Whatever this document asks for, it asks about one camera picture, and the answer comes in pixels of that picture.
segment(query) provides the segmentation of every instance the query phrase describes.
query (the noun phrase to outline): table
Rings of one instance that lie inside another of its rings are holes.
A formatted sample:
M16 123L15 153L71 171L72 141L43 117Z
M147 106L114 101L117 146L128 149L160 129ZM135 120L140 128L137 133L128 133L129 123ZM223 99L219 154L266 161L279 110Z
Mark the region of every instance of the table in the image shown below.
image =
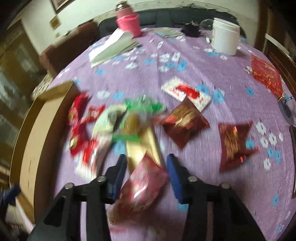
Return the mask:
M51 84L74 80L81 91L92 96L88 106L120 104L124 98L146 94L167 105L172 111L179 102L161 91L161 86L177 76L184 82L212 96L212 102L202 114L211 128L203 130L183 150L165 134L161 126L154 131L164 160L174 153L192 175L206 183L229 183L261 228L266 240L277 240L296 210L291 199L294 182L294 163L289 125L278 108L276 97L257 82L246 67L251 65L251 53L267 59L260 51L242 42L237 54L216 53L204 38L180 36L163 39L143 29L137 38L142 47L116 56L91 68L88 54L106 38L90 46L70 63ZM171 60L180 53L178 62ZM286 94L290 95L283 84ZM218 123L245 123L254 121L247 146L257 145L259 153L252 155L239 168L219 173L221 144ZM57 194L64 184L84 184L75 174L76 163L71 161L69 136L61 151L61 161L55 186ZM123 146L116 146L107 156L103 173L114 165ZM85 205L82 206L81 240L86 240ZM110 227L113 241L123 240L181 240L186 219L186 207L178 205L170 185L135 225Z

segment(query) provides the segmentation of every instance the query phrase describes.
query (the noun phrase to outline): metal screw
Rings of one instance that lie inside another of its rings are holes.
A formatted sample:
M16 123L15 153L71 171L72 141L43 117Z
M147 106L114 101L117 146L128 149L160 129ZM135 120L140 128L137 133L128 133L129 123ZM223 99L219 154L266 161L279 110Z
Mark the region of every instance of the metal screw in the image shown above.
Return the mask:
M104 182L104 181L106 181L106 180L107 180L107 178L106 178L105 176L99 176L99 177L97 178L97 181L100 182L100 183L102 183L102 182Z
M188 181L190 181L190 182L196 182L197 181L197 178L195 176L190 176L188 178Z
M230 188L230 186L229 186L228 183L221 183L221 187L222 187L223 189L229 189L229 188Z
M67 183L67 184L65 185L65 188L66 188L66 189L71 189L72 187L74 187L74 184L73 184L73 183Z

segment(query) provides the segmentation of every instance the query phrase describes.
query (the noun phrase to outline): white container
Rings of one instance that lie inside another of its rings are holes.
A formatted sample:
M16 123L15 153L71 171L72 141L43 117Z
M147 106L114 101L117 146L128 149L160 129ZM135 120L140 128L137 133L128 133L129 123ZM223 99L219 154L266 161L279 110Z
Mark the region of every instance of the white container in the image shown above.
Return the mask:
M220 18L214 18L212 47L220 53L235 55L239 32L240 26Z

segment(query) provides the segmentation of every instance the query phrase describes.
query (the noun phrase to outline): wall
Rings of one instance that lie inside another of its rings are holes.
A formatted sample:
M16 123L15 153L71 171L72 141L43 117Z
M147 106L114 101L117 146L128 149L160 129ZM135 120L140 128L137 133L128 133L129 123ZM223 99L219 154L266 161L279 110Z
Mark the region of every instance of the wall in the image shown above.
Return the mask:
M83 22L102 13L112 11L116 2L117 0L75 0L58 14L61 26L53 31L49 25L49 21L55 16L55 11L50 0L33 0L18 14L13 23L19 19L22 20L27 35L36 51L40 54L47 46L56 41L55 34L57 32L65 34L68 30L75 28ZM182 0L129 0L128 2L134 6L140 4L146 6L147 4L145 5L144 2L150 2L149 5L151 6L153 2L155 5L153 8L163 5L164 2L168 2L165 6L176 6L185 2L194 2L195 4L208 3L216 5L216 7L220 6L220 8L230 10L228 12L242 19L240 21L238 18L238 22L247 33L248 41L252 45L255 42L258 22L258 0L199 0L198 2Z

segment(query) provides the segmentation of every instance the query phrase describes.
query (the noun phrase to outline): stack of papers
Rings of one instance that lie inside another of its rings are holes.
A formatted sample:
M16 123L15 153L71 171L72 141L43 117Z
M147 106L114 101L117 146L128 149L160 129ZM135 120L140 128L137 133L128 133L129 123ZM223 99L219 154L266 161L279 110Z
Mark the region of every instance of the stack of papers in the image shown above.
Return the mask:
M118 54L139 46L140 43L132 38L133 34L130 31L122 31L119 28L116 29L102 46L95 48L89 53L91 67L93 68Z

